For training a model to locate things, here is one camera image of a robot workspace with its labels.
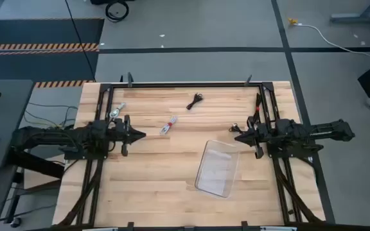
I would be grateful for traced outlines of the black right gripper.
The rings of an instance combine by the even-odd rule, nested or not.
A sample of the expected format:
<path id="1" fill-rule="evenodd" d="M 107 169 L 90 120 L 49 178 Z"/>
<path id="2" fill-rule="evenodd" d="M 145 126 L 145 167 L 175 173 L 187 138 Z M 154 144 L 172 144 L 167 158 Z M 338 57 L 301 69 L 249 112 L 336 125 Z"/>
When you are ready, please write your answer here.
<path id="1" fill-rule="evenodd" d="M 260 123 L 258 118 L 249 116 L 247 119 L 249 127 L 246 131 L 240 131 L 240 134 L 235 138 L 236 141 L 244 143 L 250 147 L 255 147 L 255 157 L 260 159 L 264 156 L 261 143 L 267 142 L 269 135 L 269 128 L 266 123 Z"/>

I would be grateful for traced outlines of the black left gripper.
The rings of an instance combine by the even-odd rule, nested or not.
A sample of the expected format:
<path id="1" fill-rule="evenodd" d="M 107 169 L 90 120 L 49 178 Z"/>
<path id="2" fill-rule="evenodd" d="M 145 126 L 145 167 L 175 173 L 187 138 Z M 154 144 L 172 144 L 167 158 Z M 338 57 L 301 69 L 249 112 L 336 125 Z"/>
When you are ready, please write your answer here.
<path id="1" fill-rule="evenodd" d="M 130 116 L 125 115 L 124 119 L 112 118 L 109 123 L 113 123 L 114 127 L 109 129 L 109 140 L 116 144 L 117 142 L 122 142 L 121 154 L 124 157 L 128 156 L 128 136 L 129 133 L 129 143 L 136 142 L 142 138 L 146 137 L 146 133 L 136 130 L 133 127 L 130 127 Z"/>

